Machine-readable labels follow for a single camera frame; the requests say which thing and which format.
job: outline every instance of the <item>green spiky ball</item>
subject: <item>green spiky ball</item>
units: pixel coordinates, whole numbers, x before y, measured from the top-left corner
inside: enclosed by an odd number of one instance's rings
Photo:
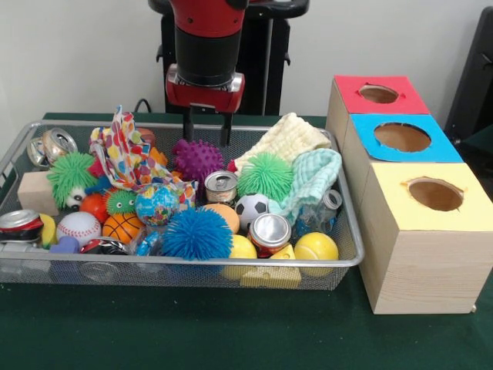
[[[109,214],[131,214],[136,211],[136,196],[132,191],[117,190],[108,195],[106,210]]]
[[[293,169],[285,160],[272,153],[260,153],[243,167],[238,179],[238,193],[260,193],[277,202],[290,192]]]
[[[69,153],[59,157],[48,175],[52,183],[53,197],[56,206],[60,209],[65,207],[65,201],[74,187],[93,187],[97,179],[93,177],[88,168],[94,164],[94,157],[86,153]]]

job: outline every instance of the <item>white wall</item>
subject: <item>white wall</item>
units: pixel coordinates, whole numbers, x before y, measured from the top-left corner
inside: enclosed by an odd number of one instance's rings
[[[322,115],[333,74],[411,77],[443,124],[486,0],[312,0],[291,21],[282,112]],[[0,153],[45,112],[163,111],[160,16],[145,0],[0,2]]]

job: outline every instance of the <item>stacked wooden boxes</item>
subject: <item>stacked wooden boxes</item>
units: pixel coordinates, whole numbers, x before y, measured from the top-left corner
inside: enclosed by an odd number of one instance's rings
[[[336,137],[375,314],[467,313],[493,265],[493,204],[406,77],[336,76]]]

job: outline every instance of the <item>red box top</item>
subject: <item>red box top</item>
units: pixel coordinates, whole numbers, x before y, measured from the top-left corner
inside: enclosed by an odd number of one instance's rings
[[[406,76],[335,76],[349,113],[429,114]]]

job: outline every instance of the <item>soccer ball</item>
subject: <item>soccer ball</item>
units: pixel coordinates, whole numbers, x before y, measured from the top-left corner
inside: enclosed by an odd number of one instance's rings
[[[240,217],[240,228],[248,232],[250,224],[255,221],[261,214],[266,214],[268,210],[269,199],[262,194],[243,195],[236,203],[236,213]]]

